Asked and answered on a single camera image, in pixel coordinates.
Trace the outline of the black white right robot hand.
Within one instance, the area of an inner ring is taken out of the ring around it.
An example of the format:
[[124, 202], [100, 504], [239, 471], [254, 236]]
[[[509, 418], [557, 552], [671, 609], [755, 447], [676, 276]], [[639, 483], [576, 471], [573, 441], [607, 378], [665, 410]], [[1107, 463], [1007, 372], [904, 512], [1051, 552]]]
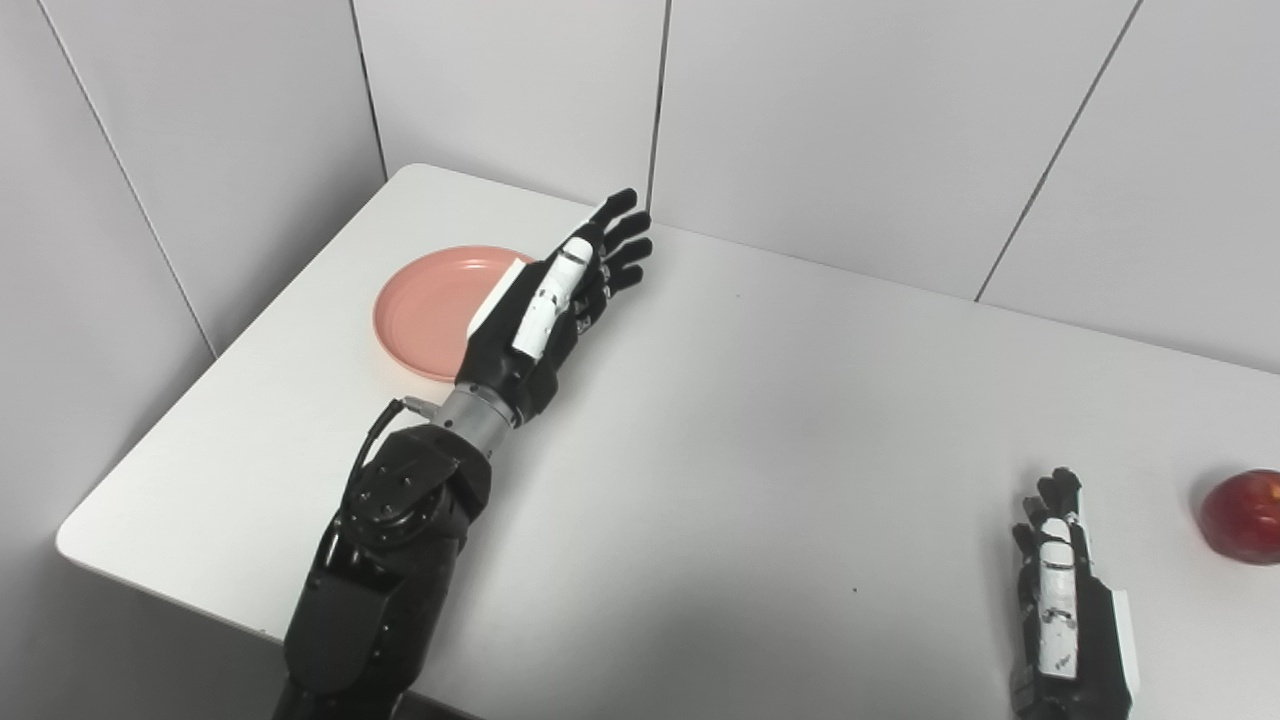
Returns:
[[1012, 527], [1023, 661], [1012, 674], [1018, 719], [1129, 719], [1140, 687], [1126, 592], [1094, 573], [1082, 483], [1056, 468], [1021, 501]]

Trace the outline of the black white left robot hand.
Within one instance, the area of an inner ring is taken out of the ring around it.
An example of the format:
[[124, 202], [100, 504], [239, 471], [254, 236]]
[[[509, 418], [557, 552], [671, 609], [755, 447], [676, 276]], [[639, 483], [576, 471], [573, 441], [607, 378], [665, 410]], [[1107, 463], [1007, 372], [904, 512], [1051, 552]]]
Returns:
[[485, 388], [516, 427], [541, 414], [579, 337], [611, 300], [643, 281], [652, 217], [634, 188], [607, 197], [549, 256], [513, 261], [468, 324], [458, 386]]

